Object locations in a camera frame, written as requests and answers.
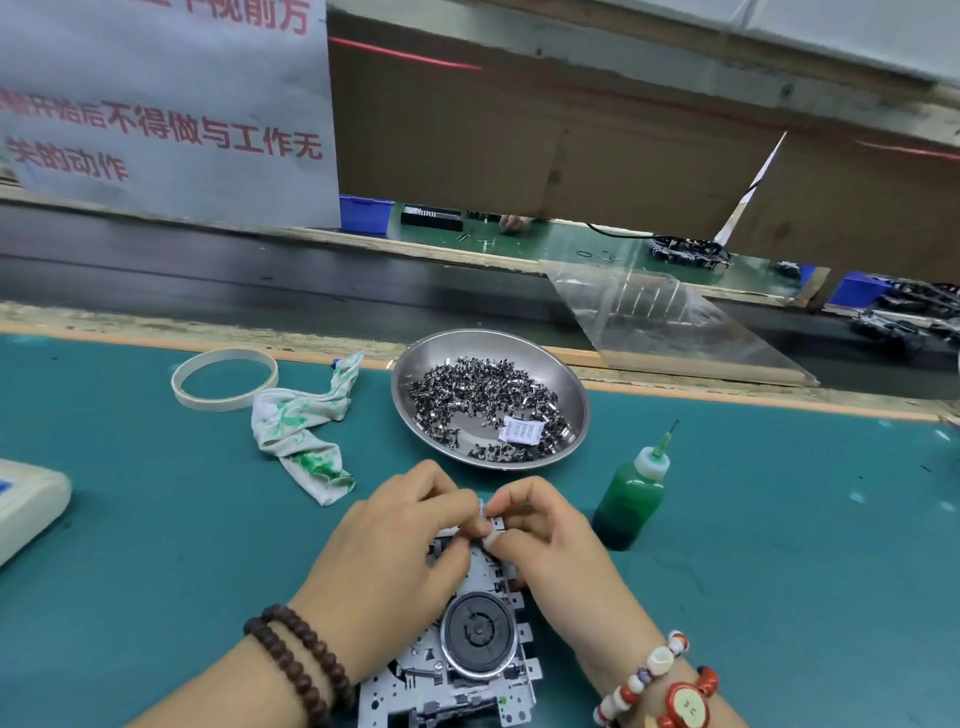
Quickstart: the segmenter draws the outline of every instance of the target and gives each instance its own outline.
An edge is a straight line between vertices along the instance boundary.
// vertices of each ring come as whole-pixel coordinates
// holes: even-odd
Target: cassette deck mechanism
[[[503,521],[494,519],[493,527],[503,530]],[[428,564],[456,530],[437,535]],[[435,728],[487,713],[498,713],[504,727],[530,722],[540,662],[524,652],[533,636],[516,619],[523,597],[507,588],[511,569],[470,546],[467,578],[441,617],[360,686],[358,728]]]

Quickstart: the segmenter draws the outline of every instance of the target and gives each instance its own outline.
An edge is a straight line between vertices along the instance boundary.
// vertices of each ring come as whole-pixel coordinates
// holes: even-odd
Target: stainless steel bowl
[[[414,421],[416,409],[409,393],[410,385],[423,379],[423,375],[434,367],[453,363],[461,356],[475,356],[478,359],[509,359],[534,380],[556,392],[560,398],[558,402],[560,412],[566,418],[571,433],[571,437],[562,444],[562,449],[541,460],[526,463],[494,463],[469,457],[467,452],[471,445],[467,443],[462,442],[459,449],[448,448],[417,427]],[[528,471],[563,460],[580,447],[590,426],[590,403],[587,399],[587,391],[569,367],[536,344],[501,331],[456,328],[420,339],[416,344],[408,347],[396,361],[391,388],[396,411],[403,418],[403,422],[423,442],[454,460],[489,470]],[[468,442],[473,439],[491,439],[490,429],[481,428],[480,420],[471,418],[466,413],[458,412],[454,415],[451,424],[460,427],[462,433],[468,434],[468,437],[464,438]]]

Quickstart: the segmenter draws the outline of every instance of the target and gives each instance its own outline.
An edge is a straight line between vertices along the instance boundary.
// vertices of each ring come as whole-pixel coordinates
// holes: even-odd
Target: black round disc
[[[486,592],[457,597],[444,614],[441,635],[454,669],[487,674],[505,667],[514,656],[514,616]]]

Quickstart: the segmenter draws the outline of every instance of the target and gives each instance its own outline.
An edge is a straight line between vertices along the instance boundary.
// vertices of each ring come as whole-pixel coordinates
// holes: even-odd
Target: cloth
[[[324,442],[309,427],[344,419],[363,352],[336,362],[325,395],[275,387],[253,398],[253,439],[263,452],[278,457],[287,473],[320,505],[336,502],[356,481],[344,470],[340,448]]]

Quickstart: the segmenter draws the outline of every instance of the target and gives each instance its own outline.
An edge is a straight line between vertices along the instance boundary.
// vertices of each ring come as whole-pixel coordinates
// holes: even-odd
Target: forearm
[[[628,622],[630,629],[620,636],[616,647],[595,665],[583,665],[590,683],[601,695],[609,694],[622,685],[627,677],[646,662],[647,656],[666,639],[649,616],[637,605],[637,612]],[[647,686],[639,703],[627,714],[620,716],[622,728],[642,728],[649,716],[655,719],[666,714],[666,693],[676,682],[695,684],[697,670],[683,658],[678,659],[670,671]],[[710,709],[711,728],[747,728],[743,719],[716,694],[707,701]]]
[[[320,666],[292,633],[273,621],[271,628],[303,665],[327,705],[333,692]],[[180,686],[130,724],[129,728],[301,728],[306,711],[293,684],[253,637],[236,645],[205,672]]]

